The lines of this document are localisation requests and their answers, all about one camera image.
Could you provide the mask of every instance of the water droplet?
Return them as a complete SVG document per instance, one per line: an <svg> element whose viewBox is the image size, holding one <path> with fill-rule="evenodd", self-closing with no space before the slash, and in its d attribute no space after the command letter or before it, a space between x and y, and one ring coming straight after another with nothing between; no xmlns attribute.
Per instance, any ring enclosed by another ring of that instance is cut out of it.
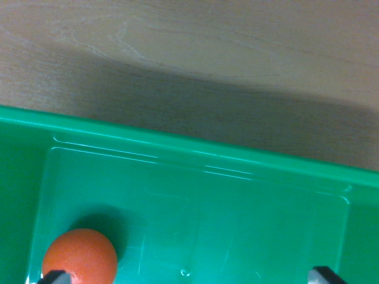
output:
<svg viewBox="0 0 379 284"><path fill-rule="evenodd" d="M188 268L183 268L182 270L180 270L180 274L185 277L190 277L191 271Z"/></svg>

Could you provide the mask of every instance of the wood grain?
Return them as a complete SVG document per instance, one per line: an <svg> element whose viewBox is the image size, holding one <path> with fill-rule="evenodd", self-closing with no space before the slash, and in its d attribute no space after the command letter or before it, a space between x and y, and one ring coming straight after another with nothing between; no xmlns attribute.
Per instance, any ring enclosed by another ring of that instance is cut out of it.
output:
<svg viewBox="0 0 379 284"><path fill-rule="evenodd" d="M6 1L0 104L379 170L379 5Z"/></svg>

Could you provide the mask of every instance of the green plastic tray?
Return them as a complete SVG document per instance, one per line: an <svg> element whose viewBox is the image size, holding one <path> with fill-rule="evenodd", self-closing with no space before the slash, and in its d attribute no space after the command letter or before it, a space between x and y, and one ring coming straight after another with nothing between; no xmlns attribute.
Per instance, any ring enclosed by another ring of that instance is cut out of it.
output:
<svg viewBox="0 0 379 284"><path fill-rule="evenodd" d="M121 283L379 280L379 174L0 108L0 275L34 283L72 228L115 245Z"/></svg>

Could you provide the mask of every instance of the wooden table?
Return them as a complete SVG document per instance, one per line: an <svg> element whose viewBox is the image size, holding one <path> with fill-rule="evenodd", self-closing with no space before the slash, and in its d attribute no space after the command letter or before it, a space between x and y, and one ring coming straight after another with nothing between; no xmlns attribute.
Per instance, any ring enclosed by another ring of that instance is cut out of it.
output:
<svg viewBox="0 0 379 284"><path fill-rule="evenodd" d="M377 1L6 1L0 104L379 170Z"/></svg>

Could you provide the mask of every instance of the orange ball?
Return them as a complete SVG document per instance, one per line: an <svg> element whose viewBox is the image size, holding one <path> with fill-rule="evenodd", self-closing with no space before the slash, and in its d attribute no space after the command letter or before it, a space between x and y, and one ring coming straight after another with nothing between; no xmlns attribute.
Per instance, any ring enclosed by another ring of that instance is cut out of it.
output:
<svg viewBox="0 0 379 284"><path fill-rule="evenodd" d="M58 237L47 250L42 274L65 270L72 284L112 284L117 255L109 239L95 230L75 229Z"/></svg>

